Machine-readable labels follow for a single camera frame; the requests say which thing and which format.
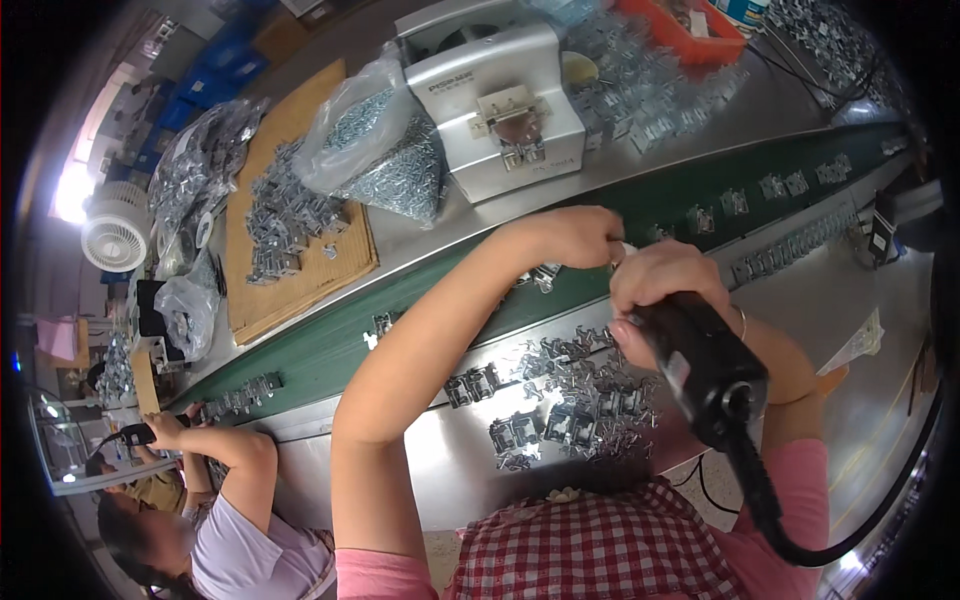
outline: pink sleeve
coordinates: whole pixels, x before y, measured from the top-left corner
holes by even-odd
[[[337,548],[337,598],[437,600],[423,561],[371,550]]]
[[[783,508],[780,522],[794,542],[812,550],[827,547],[829,504],[827,447],[820,440],[797,440],[777,448],[764,464]],[[728,534],[710,528],[727,563],[754,598],[809,600],[821,569],[787,564],[754,529],[746,507]]]

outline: orange tray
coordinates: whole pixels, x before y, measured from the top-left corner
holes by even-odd
[[[747,40],[727,17],[707,0],[693,0],[707,15],[707,25],[720,37],[694,37],[673,15],[653,0],[618,0],[624,14],[642,14],[650,20],[650,32],[661,46],[670,46],[681,64],[730,64],[736,62]]]

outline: silver machine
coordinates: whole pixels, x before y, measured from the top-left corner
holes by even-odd
[[[396,22],[411,90],[472,203],[579,171],[584,125],[560,41],[516,0],[446,0]]]

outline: green conveyor belt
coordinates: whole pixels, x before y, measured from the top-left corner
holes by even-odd
[[[899,124],[874,124],[816,132],[763,142],[727,153],[706,156],[608,185],[564,201],[563,204],[601,204],[623,215],[627,241],[650,243],[653,224],[673,226],[677,239],[710,250],[746,233],[820,202],[863,177],[887,160],[880,142],[903,134]],[[848,180],[821,184],[815,169],[845,153],[851,161]],[[758,182],[768,174],[787,177],[802,169],[809,191],[797,198],[763,199]],[[728,189],[746,190],[750,213],[726,218],[719,197]],[[715,232],[693,236],[686,212],[695,204],[713,208]],[[362,295],[337,304],[290,330],[263,342],[224,365],[178,396],[170,408],[219,397],[244,380],[277,371],[283,389],[254,406],[250,415],[226,422],[258,419],[333,396],[344,390],[368,349],[363,333],[372,329],[371,316],[402,311],[444,276],[483,239],[478,235],[430,259],[416,270],[381,281]],[[490,340],[536,323],[608,293],[606,269],[564,269],[554,291],[541,294],[533,285],[512,291],[481,331],[478,342]]]

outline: blue and white bucket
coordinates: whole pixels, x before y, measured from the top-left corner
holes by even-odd
[[[709,2],[734,24],[755,31],[763,28],[763,13],[770,6],[771,0],[709,0]]]

